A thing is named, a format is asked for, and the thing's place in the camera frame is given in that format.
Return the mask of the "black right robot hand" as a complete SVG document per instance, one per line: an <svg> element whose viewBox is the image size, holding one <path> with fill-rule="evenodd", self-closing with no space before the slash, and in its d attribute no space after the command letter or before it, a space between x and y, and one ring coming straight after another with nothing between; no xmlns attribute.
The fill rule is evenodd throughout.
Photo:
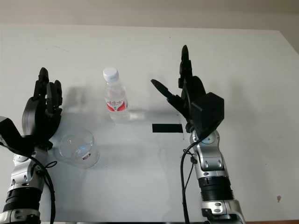
<svg viewBox="0 0 299 224"><path fill-rule="evenodd" d="M187 121L185 126L186 131L191 133L195 127L191 122L191 94L188 92L187 84L192 84L195 80L195 76L192 74L192 63L189 59L187 45L182 47L179 74L178 87L182 89L181 96L173 95L164 84L155 79L151 79L151 83L163 96L166 97L168 103L183 115Z"/></svg>

